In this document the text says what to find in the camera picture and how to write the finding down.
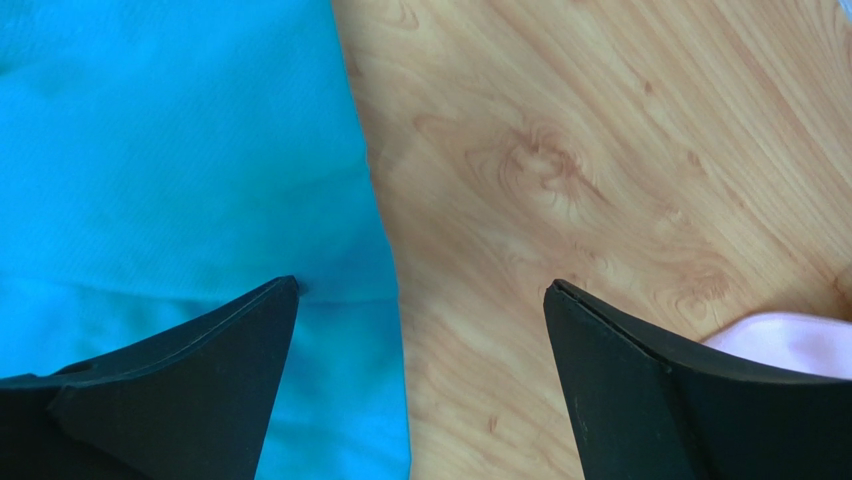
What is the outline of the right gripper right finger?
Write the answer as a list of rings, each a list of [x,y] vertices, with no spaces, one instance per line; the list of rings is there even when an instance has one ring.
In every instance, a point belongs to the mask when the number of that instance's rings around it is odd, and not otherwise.
[[[850,477],[849,380],[719,351],[564,280],[543,308],[587,478]]]

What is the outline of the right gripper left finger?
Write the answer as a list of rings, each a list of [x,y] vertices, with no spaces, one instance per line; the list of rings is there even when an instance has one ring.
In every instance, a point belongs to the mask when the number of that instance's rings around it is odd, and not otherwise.
[[[124,348],[4,378],[2,477],[253,478],[298,304],[279,277]]]

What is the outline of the teal t shirt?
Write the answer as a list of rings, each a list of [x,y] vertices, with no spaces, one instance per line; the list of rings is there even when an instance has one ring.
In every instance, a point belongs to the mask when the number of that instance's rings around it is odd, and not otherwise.
[[[405,479],[398,288],[327,1],[1,5],[1,373],[293,276],[261,479]]]

